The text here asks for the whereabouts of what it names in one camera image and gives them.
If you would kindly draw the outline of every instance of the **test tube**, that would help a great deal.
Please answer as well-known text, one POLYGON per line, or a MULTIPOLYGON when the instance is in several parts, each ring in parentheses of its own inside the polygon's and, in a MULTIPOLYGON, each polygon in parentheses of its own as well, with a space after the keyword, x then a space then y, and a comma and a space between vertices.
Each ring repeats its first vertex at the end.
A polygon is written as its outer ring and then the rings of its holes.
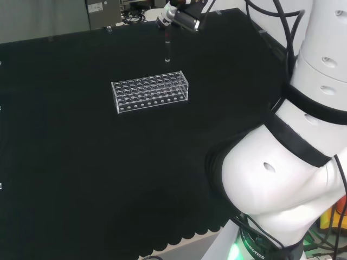
POLYGON ((171 25, 165 28, 165 61, 171 60, 171 25))

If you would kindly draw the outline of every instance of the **green light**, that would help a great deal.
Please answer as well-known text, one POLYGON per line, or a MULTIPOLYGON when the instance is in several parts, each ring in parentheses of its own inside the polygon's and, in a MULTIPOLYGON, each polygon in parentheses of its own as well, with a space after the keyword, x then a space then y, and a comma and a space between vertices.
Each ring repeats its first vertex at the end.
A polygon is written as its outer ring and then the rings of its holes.
POLYGON ((228 260, 243 260, 240 249, 236 244, 233 244, 230 248, 228 260))

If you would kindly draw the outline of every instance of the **black band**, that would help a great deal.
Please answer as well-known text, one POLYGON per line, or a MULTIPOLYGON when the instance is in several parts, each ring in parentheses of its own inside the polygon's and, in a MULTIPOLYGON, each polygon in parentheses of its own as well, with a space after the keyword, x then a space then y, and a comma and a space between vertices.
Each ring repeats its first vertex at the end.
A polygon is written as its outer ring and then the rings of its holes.
POLYGON ((330 157, 315 149, 274 113, 267 113, 264 125, 286 149, 308 164, 322 167, 330 161, 330 157))
POLYGON ((337 110, 315 102, 315 100, 305 96, 290 84, 285 84, 282 91, 287 100, 305 113, 325 122, 344 126, 347 125, 346 111, 337 110))
POLYGON ((283 249, 265 251, 260 246, 256 245, 245 230, 240 229, 240 235, 245 248, 255 260, 300 260, 304 252, 304 239, 283 249))

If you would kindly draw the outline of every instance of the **wall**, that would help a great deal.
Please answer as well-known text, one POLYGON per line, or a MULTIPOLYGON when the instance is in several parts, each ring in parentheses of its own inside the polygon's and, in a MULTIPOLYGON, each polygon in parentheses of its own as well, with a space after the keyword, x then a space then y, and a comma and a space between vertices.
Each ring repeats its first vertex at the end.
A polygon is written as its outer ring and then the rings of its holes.
POLYGON ((0 0, 0 43, 84 30, 84 0, 0 0))
MULTIPOLYGON (((276 12, 276 8, 272 0, 252 0, 252 2, 265 10, 276 12)), ((281 4, 284 12, 293 12, 301 9, 306 10, 306 14, 300 22, 294 39, 294 52, 297 54, 305 37, 306 28, 309 23, 312 0, 281 0, 281 4)), ((244 0, 217 0, 212 9, 224 10, 229 8, 240 8, 244 13, 246 13, 246 5, 244 0)), ((250 8, 250 15, 255 23, 267 30, 268 33, 278 42, 280 42, 283 46, 287 45, 282 23, 279 18, 263 15, 252 8, 250 8)), ((295 17, 288 18, 290 28, 293 26, 294 21, 295 17)))

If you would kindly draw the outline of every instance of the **table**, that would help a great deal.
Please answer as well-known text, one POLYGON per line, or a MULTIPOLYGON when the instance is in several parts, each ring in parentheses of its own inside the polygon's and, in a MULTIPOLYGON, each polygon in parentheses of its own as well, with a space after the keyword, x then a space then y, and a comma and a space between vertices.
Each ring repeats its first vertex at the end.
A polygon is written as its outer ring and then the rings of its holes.
POLYGON ((211 146, 261 120, 283 63, 239 9, 0 45, 0 258, 133 260, 216 231, 211 146), (118 115, 111 82, 182 70, 189 101, 118 115))

